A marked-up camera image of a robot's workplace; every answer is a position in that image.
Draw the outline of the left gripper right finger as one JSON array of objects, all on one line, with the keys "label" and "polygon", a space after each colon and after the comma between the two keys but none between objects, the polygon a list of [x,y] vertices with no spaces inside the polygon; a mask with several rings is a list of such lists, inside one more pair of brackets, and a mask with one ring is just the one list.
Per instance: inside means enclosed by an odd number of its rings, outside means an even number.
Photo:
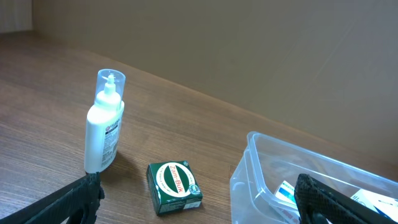
[{"label": "left gripper right finger", "polygon": [[394,224],[386,215],[376,213],[308,174],[299,174],[295,192],[301,224]]}]

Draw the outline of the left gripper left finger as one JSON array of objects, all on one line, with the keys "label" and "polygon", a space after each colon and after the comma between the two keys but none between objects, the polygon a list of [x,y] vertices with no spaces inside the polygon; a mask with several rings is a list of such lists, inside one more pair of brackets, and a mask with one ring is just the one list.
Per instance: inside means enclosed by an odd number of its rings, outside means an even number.
[{"label": "left gripper left finger", "polygon": [[87,174],[35,203],[1,219],[1,224],[94,224],[104,199],[100,174]]}]

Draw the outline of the white medicine box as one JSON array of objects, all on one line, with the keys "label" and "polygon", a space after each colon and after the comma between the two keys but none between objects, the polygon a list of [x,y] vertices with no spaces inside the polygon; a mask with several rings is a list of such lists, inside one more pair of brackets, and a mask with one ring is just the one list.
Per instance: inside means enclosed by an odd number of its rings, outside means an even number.
[{"label": "white medicine box", "polygon": [[351,199],[397,222],[397,199],[361,189],[351,196]]}]

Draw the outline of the green Zam-Buk box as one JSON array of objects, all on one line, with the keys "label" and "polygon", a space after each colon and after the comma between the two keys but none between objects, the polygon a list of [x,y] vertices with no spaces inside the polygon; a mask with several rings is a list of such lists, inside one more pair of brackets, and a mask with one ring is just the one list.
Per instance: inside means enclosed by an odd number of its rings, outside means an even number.
[{"label": "green Zam-Buk box", "polygon": [[156,215],[200,207],[203,193],[187,161],[149,164],[146,177]]}]

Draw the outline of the clear plastic container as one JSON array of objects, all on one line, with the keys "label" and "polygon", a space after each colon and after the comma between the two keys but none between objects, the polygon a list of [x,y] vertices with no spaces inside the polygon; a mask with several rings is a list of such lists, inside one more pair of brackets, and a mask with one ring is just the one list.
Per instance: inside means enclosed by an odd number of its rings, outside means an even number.
[{"label": "clear plastic container", "polygon": [[284,180],[295,187],[299,174],[349,198],[364,189],[397,199],[397,182],[392,180],[259,132],[250,132],[247,142],[230,179],[233,223],[287,223],[274,207],[293,212],[297,206],[274,194]]}]

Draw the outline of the white spray bottle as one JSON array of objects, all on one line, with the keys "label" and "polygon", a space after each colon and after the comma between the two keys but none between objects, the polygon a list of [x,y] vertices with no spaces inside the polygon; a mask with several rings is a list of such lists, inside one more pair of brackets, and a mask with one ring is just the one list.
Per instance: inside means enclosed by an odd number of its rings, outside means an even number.
[{"label": "white spray bottle", "polygon": [[84,169],[89,174],[104,171],[116,157],[125,81],[125,75],[117,70],[98,71],[95,100],[86,116]]}]

